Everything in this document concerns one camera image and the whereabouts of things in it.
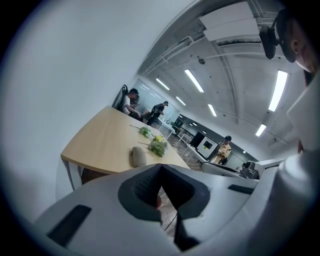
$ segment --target floor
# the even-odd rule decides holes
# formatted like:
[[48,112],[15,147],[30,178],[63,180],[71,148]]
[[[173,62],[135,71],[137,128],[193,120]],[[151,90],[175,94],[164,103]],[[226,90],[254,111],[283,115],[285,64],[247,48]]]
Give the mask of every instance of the floor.
[[[163,136],[167,136],[169,133],[167,133],[168,129],[161,128],[161,133]],[[190,157],[190,154],[192,154],[190,151],[186,152],[185,155],[183,153],[186,151],[187,146],[182,142],[179,141],[179,137],[172,134],[168,138],[168,142],[170,145],[175,149],[175,151],[180,155],[180,157],[186,162],[187,159]],[[194,171],[200,171],[200,163],[198,162],[198,159],[196,157],[191,157],[187,165],[190,167],[190,169]],[[85,184],[91,180],[106,176],[107,174],[84,169],[82,173],[82,184]],[[170,202],[169,198],[167,197],[166,193],[163,191],[163,189],[160,189],[159,195],[161,196],[162,204],[159,207],[159,210],[161,211],[161,219],[162,219],[162,228],[165,230],[165,233],[169,237],[175,236],[175,230],[176,230],[176,224],[177,224],[177,218],[175,216],[177,215],[177,211]]]

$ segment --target ceiling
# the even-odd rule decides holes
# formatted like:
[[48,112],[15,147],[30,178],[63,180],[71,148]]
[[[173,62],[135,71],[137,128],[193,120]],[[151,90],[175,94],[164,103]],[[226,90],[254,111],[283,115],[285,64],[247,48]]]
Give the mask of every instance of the ceiling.
[[[173,98],[178,96],[184,101],[185,116],[193,120],[196,117],[202,124],[212,122],[221,131],[231,129],[271,153],[297,139],[286,113],[304,89],[304,74],[296,63],[285,59],[279,47],[273,60],[267,59],[258,34],[209,41],[203,32],[208,28],[200,18],[232,3],[235,1],[201,1],[184,13],[157,41],[139,73],[151,81],[159,78],[165,83],[169,91],[155,82]],[[271,26],[281,9],[270,0],[247,3],[259,29],[262,25]],[[204,93],[186,75],[187,69]],[[288,72],[288,79],[278,107],[272,112],[268,107],[278,70]],[[217,117],[213,117],[208,104],[213,105]],[[255,134],[262,123],[267,128],[258,138]],[[250,152],[244,145],[239,146]]]

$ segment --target wire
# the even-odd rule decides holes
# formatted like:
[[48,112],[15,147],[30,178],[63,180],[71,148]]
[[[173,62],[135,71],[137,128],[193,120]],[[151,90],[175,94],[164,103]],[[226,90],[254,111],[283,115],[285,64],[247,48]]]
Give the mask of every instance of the wire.
[[169,228],[169,226],[170,226],[171,223],[175,220],[175,218],[177,217],[177,215],[178,215],[178,213],[176,213],[176,215],[174,216],[173,220],[171,220],[171,222],[170,222],[169,225],[165,228],[164,231],[166,231],[166,230]]

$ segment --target ceiling light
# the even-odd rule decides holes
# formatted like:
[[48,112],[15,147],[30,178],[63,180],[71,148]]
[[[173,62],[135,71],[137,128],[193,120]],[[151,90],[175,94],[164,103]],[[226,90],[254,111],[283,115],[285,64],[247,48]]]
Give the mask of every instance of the ceiling light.
[[208,106],[209,106],[209,109],[210,109],[211,112],[212,112],[212,115],[214,115],[214,116],[216,117],[217,114],[216,114],[216,112],[215,112],[215,110],[214,110],[214,107],[213,107],[211,104],[208,104]]
[[141,84],[144,88],[146,88],[147,90],[149,90],[149,88],[148,87],[146,87],[146,86],[144,86],[143,84]]
[[256,132],[255,135],[259,137],[262,134],[262,132],[266,129],[266,127],[267,126],[265,124],[261,124],[259,130]]
[[204,89],[202,89],[202,87],[200,86],[200,84],[198,83],[198,81],[196,80],[196,78],[194,77],[194,75],[190,72],[189,69],[184,71],[188,77],[191,79],[191,81],[194,83],[195,87],[197,87],[197,89],[199,90],[200,93],[204,92]]
[[275,88],[272,96],[272,100],[269,106],[269,110],[275,111],[279,101],[281,99],[282,93],[284,92],[288,73],[278,70],[278,76],[276,78]]
[[156,79],[164,88],[170,90],[168,86],[166,86],[163,82],[161,82],[158,78]]
[[182,105],[186,105],[178,96],[176,96],[176,99],[178,100],[178,101],[180,101],[181,103],[182,103]]

